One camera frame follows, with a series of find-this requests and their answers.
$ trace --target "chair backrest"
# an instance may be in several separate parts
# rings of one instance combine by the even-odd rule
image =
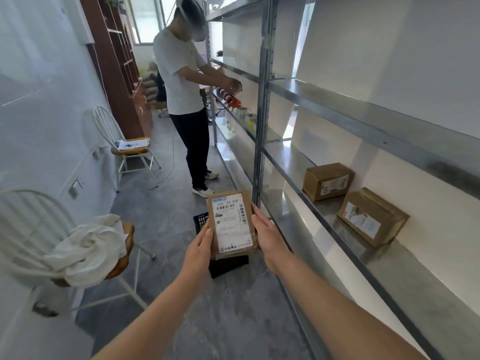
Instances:
[[[109,110],[102,106],[96,106],[93,108],[93,119],[95,120],[95,126],[104,137],[106,141],[116,148],[115,143],[118,140],[125,140],[120,126],[115,121],[115,118]]]
[[[43,260],[76,227],[56,199],[31,189],[0,193],[0,263],[16,274],[58,277]]]

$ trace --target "white t-shirt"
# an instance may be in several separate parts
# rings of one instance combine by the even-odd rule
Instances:
[[[193,41],[177,39],[170,30],[164,29],[153,40],[153,53],[160,76],[165,82],[168,112],[184,115],[204,108],[199,85],[177,73],[185,66],[197,71],[206,64]]]

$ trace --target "white chair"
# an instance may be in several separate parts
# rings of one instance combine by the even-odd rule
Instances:
[[[76,227],[67,209],[56,199],[47,194],[30,189],[12,189],[0,193],[0,264],[7,272],[30,279],[49,279],[59,287],[70,285],[62,274],[54,271],[43,256],[50,253],[60,242],[70,235]],[[128,234],[125,240],[127,254],[118,260],[115,268],[105,278],[117,278],[126,293],[72,308],[81,310],[101,303],[110,302],[124,296],[133,299],[146,309],[147,304],[137,294],[140,253],[144,252],[150,259],[155,255],[141,245],[134,243],[135,227],[123,223],[123,230]],[[133,288],[120,276],[127,268],[133,246],[138,247],[135,263]]]
[[[148,171],[150,172],[153,182],[155,183],[155,186],[153,188],[158,187],[159,182],[157,181],[157,179],[155,178],[155,175],[152,172],[153,161],[155,161],[159,169],[162,167],[160,166],[157,158],[153,155],[150,148],[146,146],[146,147],[137,148],[137,149],[119,150],[115,145],[115,143],[119,140],[125,140],[125,136],[123,135],[122,130],[120,130],[120,126],[118,126],[117,121],[115,121],[115,118],[110,113],[110,111],[102,106],[96,106],[93,108],[93,117],[94,117],[95,125],[98,131],[104,137],[104,139],[110,144],[111,153],[118,157],[122,157],[122,163],[120,164],[120,168],[118,168],[118,171],[117,171],[117,192],[119,192],[118,187],[120,186],[120,179],[122,178],[122,175],[124,173],[135,172],[137,170],[143,170],[143,169],[148,169]],[[133,138],[133,139],[128,139],[127,141],[135,141],[135,140],[141,140],[141,139],[145,139],[145,138]],[[135,157],[140,157],[144,167],[140,169],[129,170],[127,165],[127,158],[135,158]],[[148,157],[150,159],[150,164],[147,163],[147,161],[145,160],[145,157]]]

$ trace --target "package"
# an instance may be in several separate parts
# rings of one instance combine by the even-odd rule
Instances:
[[[303,192],[313,201],[341,196],[350,188],[355,173],[341,163],[313,166],[305,171]]]
[[[208,196],[208,217],[213,230],[212,259],[257,249],[250,195],[248,190],[236,190]]]
[[[347,193],[337,215],[374,247],[392,241],[410,217],[365,187]]]

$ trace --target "black pants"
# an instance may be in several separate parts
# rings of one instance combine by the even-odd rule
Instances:
[[[171,114],[183,144],[187,147],[187,164],[193,188],[206,189],[207,156],[210,145],[205,108],[192,114]]]

